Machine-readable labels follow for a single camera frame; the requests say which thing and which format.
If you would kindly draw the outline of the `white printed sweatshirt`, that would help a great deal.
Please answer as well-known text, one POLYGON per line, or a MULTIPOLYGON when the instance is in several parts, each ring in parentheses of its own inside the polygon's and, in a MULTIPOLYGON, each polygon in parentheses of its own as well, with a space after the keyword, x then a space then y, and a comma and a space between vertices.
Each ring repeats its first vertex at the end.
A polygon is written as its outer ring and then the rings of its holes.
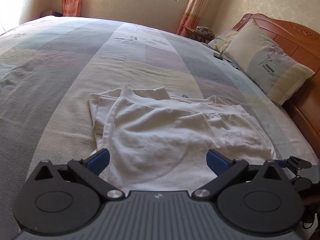
POLYGON ((261 165, 276 157, 257 120, 215 96, 190 99, 129 86, 89 96, 97 148, 110 152, 100 177, 128 193, 193 192, 216 175, 209 150, 261 165))

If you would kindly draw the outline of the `front pastel pillow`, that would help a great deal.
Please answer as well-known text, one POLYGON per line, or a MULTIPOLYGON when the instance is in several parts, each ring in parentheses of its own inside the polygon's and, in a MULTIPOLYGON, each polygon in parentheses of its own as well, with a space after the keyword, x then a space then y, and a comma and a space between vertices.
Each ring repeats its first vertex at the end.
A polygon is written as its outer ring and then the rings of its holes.
POLYGON ((254 20, 238 32, 223 55, 280 106, 315 75, 312 69, 287 55, 254 20))

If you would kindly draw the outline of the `pastel pillow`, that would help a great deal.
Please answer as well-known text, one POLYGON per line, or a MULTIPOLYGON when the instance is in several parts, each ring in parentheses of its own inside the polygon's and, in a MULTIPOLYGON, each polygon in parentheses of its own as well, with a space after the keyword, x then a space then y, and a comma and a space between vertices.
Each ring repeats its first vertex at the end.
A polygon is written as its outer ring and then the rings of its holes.
POLYGON ((254 20, 238 32, 223 55, 280 106, 315 75, 312 69, 287 55, 254 20))
POLYGON ((210 48, 212 48, 213 50, 218 51, 220 54, 223 54, 237 35, 237 31, 233 29, 228 29, 220 35, 217 35, 217 37, 213 40, 211 40, 208 43, 208 46, 210 46, 210 48))

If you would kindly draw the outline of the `patchwork pastel bed sheet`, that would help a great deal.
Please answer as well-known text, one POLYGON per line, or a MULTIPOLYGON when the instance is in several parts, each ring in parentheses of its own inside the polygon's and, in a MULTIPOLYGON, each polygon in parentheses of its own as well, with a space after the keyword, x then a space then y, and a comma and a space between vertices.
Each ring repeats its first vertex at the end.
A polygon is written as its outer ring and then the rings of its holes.
POLYGON ((242 105, 278 157, 317 161, 287 113, 200 42, 132 23, 47 16, 1 35, 1 239, 18 234, 12 204, 39 161, 64 164, 95 150, 89 95, 123 85, 242 105))

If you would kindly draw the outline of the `wooden headboard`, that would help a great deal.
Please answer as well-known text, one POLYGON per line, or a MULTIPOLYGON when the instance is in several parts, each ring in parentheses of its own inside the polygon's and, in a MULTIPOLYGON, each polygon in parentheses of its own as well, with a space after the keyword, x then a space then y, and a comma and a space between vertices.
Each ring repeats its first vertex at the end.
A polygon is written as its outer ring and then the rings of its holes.
POLYGON ((226 55, 285 108, 319 154, 319 33, 295 22, 246 14, 226 55))

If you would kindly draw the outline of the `rear pastel pillow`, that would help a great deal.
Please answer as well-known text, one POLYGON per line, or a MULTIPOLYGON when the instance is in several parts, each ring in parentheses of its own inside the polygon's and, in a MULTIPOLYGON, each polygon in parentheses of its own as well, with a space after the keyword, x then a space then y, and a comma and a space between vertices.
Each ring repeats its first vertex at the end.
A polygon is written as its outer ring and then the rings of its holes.
POLYGON ((217 35, 217 37, 213 40, 211 40, 208 43, 208 46, 210 46, 210 48, 212 48, 213 50, 218 51, 220 54, 223 54, 237 35, 237 31, 233 29, 228 29, 220 35, 217 35))

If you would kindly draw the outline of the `wooden bedside table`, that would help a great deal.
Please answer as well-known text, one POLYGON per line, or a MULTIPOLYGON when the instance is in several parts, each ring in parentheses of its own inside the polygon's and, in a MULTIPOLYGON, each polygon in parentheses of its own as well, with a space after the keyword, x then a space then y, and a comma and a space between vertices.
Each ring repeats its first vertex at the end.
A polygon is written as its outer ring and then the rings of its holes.
POLYGON ((206 38, 205 36, 203 36, 200 33, 198 33, 196 31, 196 28, 193 29, 193 28, 190 28, 190 27, 184 25, 183 29, 186 31, 187 37, 191 38, 192 40, 199 41, 199 42, 202 42, 202 43, 208 43, 208 42, 213 40, 213 39, 210 39, 210 38, 206 38))

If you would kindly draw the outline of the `right orange striped curtain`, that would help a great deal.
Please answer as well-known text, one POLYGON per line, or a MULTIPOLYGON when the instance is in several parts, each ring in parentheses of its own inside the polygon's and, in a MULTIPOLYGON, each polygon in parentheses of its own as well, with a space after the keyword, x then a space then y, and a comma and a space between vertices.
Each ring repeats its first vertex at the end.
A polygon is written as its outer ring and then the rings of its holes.
POLYGON ((189 0, 178 26, 176 32, 177 35, 187 37, 186 27, 191 29, 195 29, 197 27, 208 2, 209 0, 189 0))

